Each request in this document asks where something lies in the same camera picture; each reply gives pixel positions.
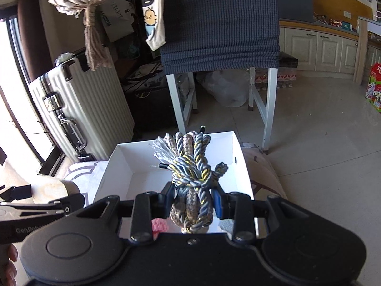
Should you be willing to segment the person's hand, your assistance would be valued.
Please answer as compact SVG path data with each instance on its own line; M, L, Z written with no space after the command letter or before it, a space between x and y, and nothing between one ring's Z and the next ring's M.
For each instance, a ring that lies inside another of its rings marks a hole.
M15 280L17 259L18 251L13 244L1 245L1 285L17 285Z

